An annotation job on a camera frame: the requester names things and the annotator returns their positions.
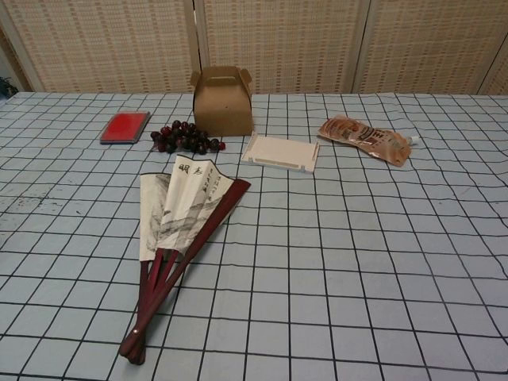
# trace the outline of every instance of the grapes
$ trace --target grapes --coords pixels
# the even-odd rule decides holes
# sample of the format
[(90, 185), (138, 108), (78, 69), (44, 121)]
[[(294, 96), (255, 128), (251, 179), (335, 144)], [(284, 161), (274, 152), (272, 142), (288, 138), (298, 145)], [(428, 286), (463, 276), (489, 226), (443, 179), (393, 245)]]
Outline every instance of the grapes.
[(152, 150), (172, 154), (177, 149), (185, 149), (199, 155), (205, 155), (208, 150), (217, 152), (225, 149), (225, 143), (217, 139), (208, 139), (207, 131), (199, 131), (194, 123), (173, 121), (171, 127), (164, 126), (158, 131), (150, 133), (154, 145)]

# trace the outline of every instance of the beige woven wall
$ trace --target beige woven wall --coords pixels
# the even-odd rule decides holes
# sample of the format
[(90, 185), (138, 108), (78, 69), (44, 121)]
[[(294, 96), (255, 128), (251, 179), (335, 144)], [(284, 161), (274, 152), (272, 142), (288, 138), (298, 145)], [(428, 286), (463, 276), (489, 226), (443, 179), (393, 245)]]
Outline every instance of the beige woven wall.
[(253, 92), (351, 90), (367, 0), (198, 4), (204, 4), (206, 60), (249, 69)]
[(185, 1), (3, 0), (44, 90), (93, 92), (191, 90)]
[(499, 50), (480, 94), (508, 94), (508, 38)]
[(507, 31), (507, 0), (373, 0), (353, 90), (475, 94)]

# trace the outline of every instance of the plastic food packet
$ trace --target plastic food packet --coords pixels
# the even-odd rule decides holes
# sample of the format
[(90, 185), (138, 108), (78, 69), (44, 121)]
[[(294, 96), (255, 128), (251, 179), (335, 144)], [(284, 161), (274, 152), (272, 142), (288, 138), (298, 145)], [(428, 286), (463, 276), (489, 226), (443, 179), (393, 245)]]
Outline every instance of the plastic food packet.
[(318, 131), (322, 137), (340, 143), (350, 144), (371, 156), (386, 160), (401, 167), (411, 153), (411, 144), (418, 137), (404, 138), (386, 129), (374, 129), (343, 115), (337, 115), (325, 122)]

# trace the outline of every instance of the kraft paper box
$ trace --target kraft paper box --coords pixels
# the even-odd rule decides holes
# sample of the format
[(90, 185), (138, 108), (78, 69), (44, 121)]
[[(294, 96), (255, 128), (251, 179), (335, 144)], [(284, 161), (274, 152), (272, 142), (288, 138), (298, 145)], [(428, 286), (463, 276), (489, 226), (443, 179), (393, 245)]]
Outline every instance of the kraft paper box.
[(204, 67), (190, 77), (194, 87), (194, 120), (212, 137), (252, 133), (251, 75), (234, 66)]

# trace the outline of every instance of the white plastic tray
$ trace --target white plastic tray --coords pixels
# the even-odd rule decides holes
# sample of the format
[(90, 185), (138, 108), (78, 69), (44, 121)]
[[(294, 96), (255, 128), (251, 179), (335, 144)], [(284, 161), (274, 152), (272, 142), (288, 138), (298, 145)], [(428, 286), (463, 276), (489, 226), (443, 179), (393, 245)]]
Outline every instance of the white plastic tray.
[(242, 161), (314, 172), (319, 152), (319, 143), (304, 143), (296, 140), (261, 137), (252, 133)]

